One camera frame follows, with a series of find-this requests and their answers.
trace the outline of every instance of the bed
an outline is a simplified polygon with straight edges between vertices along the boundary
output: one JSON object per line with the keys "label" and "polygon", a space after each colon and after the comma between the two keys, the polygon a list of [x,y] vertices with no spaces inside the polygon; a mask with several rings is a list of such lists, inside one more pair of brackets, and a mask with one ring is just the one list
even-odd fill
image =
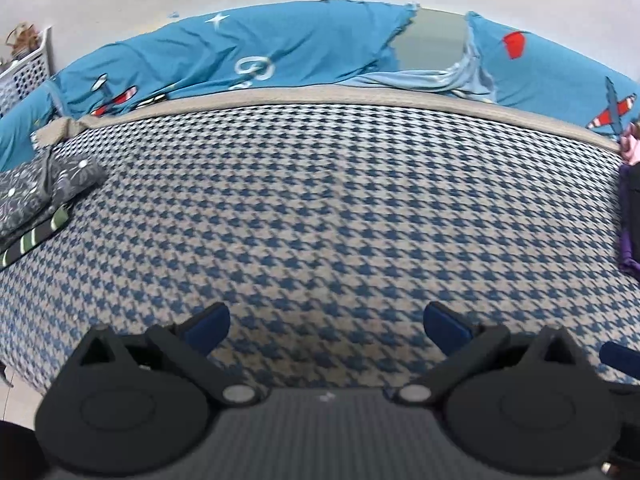
{"label": "bed", "polygon": [[608,340],[640,349],[605,137],[337,86],[96,121],[56,151],[97,157],[108,180],[0,274],[0,360],[41,392],[91,325],[137,333],[215,301],[232,326],[211,358],[264,385],[401,384],[442,358],[431,300],[512,330],[562,324],[594,364]]}
{"label": "bed", "polygon": [[104,45],[0,118],[0,171],[33,159],[52,118],[121,115],[246,88],[395,88],[534,112],[618,140],[637,82],[528,32],[415,4],[353,0],[228,9]]}

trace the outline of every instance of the blue blanket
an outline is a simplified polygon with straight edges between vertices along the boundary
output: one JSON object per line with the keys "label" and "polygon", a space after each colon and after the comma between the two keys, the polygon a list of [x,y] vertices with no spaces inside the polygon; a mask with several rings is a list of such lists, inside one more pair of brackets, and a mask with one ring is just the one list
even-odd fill
{"label": "blue blanket", "polygon": [[398,70],[389,47],[415,6],[322,0],[225,10],[105,45],[0,120],[0,170],[33,157],[32,131],[61,115],[121,114],[165,99],[339,82]]}
{"label": "blue blanket", "polygon": [[467,15],[497,103],[617,139],[638,117],[639,85],[625,75],[523,30]]}

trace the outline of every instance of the green striped fabric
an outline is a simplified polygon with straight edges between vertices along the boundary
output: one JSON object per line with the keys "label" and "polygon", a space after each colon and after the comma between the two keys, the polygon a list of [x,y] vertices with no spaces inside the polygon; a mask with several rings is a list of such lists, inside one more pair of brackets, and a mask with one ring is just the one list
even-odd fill
{"label": "green striped fabric", "polygon": [[12,243],[3,253],[0,270],[10,266],[19,260],[34,247],[40,245],[53,233],[62,229],[69,222],[69,213],[64,205],[60,206],[53,216],[41,224],[36,225],[31,231],[23,234],[19,240]]}

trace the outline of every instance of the beige fabric edge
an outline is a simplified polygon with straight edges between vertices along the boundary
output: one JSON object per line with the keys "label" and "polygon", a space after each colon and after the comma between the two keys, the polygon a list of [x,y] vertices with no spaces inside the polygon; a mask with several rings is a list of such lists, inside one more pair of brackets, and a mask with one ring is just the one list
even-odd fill
{"label": "beige fabric edge", "polygon": [[423,92],[340,85],[235,90],[164,101],[118,117],[98,118],[87,115],[78,121],[60,118],[38,130],[36,138],[40,146],[47,146],[65,138],[75,137],[87,129],[114,124],[188,112],[277,104],[375,105],[452,112],[579,140],[616,153],[619,151],[618,144],[611,139],[574,124],[530,112]]}

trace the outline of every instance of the blue and white checkered fabric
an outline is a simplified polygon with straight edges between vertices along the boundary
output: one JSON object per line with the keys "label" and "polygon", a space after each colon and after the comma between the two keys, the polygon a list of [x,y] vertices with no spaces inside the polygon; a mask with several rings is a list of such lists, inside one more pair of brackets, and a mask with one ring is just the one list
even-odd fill
{"label": "blue and white checkered fabric", "polygon": [[[615,154],[399,107],[264,105],[85,132],[110,177],[0,274],[0,358],[41,391],[86,330],[140,332],[214,301],[213,358],[262,384],[401,384],[442,356],[440,300],[512,330],[640,349],[616,266]],[[619,374],[600,366],[608,378]]]}

